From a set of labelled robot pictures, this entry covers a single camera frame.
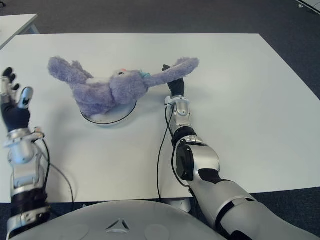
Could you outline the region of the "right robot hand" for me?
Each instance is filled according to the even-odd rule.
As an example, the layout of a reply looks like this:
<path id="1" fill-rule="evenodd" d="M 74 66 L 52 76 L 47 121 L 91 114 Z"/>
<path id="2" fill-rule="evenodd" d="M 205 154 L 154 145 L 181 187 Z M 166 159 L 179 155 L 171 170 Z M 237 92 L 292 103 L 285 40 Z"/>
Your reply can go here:
<path id="1" fill-rule="evenodd" d="M 183 77 L 186 76 L 185 71 L 180 66 L 172 66 L 164 64 L 162 72 L 159 74 L 159 84 L 167 84 L 171 92 L 171 97 L 184 96 L 185 83 Z"/>

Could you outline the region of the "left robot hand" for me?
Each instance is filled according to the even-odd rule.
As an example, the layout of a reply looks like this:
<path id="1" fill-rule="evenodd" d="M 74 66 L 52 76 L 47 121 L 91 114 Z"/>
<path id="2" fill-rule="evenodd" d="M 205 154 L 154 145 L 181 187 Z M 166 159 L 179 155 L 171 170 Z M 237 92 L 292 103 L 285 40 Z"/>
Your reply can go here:
<path id="1" fill-rule="evenodd" d="M 8 67 L 0 77 L 0 111 L 7 131 L 27 129 L 30 122 L 29 105 L 34 94 L 32 87 L 25 87 L 17 98 L 20 85 L 14 84 L 16 74 Z"/>

